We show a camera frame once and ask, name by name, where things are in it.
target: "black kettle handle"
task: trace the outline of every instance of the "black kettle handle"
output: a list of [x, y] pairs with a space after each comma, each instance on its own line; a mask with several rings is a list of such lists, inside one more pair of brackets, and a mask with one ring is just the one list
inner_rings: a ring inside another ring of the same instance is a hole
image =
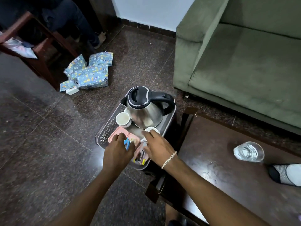
[[166, 102], [168, 107], [164, 109], [163, 116], [170, 114], [175, 109], [175, 100], [173, 96], [164, 92], [152, 91], [149, 94], [150, 102]]

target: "kettle lid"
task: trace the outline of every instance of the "kettle lid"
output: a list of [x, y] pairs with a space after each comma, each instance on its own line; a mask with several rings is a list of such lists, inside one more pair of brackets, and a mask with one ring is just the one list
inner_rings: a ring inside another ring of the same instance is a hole
[[128, 103], [135, 109], [145, 108], [149, 105], [149, 88], [137, 86], [130, 90], [128, 94]]

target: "glass of water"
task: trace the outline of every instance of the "glass of water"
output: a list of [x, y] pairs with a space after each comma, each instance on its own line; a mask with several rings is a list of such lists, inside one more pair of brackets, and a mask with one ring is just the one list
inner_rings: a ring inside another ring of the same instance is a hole
[[259, 144], [249, 141], [234, 148], [234, 155], [239, 160], [261, 162], [264, 158], [264, 151]]

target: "bracelet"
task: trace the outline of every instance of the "bracelet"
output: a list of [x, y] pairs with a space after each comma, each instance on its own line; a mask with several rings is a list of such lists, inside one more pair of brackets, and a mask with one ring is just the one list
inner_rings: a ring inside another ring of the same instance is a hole
[[169, 159], [165, 161], [165, 163], [163, 164], [163, 166], [161, 167], [161, 169], [163, 169], [163, 168], [166, 166], [166, 164], [167, 164], [167, 163], [168, 163], [168, 162], [169, 162], [176, 154], [177, 154], [177, 152], [173, 153], [173, 154], [169, 157]]

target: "electric kettle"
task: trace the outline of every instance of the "electric kettle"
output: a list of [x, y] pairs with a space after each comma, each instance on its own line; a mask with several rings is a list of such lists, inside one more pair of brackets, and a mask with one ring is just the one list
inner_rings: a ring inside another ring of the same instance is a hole
[[[163, 102], [168, 107], [163, 109]], [[174, 98], [164, 92], [152, 91], [145, 86], [137, 86], [129, 91], [126, 99], [128, 114], [136, 126], [142, 129], [156, 127], [163, 116], [175, 109]]]

